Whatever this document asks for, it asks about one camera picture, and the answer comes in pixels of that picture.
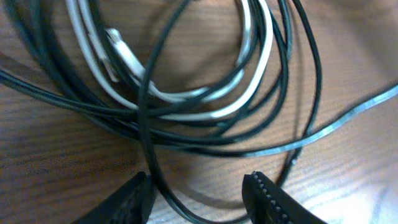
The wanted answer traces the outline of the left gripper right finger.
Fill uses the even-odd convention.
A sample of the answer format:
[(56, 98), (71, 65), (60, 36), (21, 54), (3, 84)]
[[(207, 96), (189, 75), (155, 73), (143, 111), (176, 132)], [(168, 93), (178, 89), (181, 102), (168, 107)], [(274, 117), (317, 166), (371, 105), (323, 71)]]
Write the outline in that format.
[(261, 172), (244, 176), (242, 196), (254, 224), (325, 224)]

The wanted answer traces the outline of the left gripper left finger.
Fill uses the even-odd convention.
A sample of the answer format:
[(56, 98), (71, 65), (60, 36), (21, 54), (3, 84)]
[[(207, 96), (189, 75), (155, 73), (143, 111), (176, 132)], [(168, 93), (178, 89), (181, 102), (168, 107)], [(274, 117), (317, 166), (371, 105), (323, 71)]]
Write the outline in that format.
[(74, 223), (147, 223), (156, 196), (151, 176), (140, 171)]

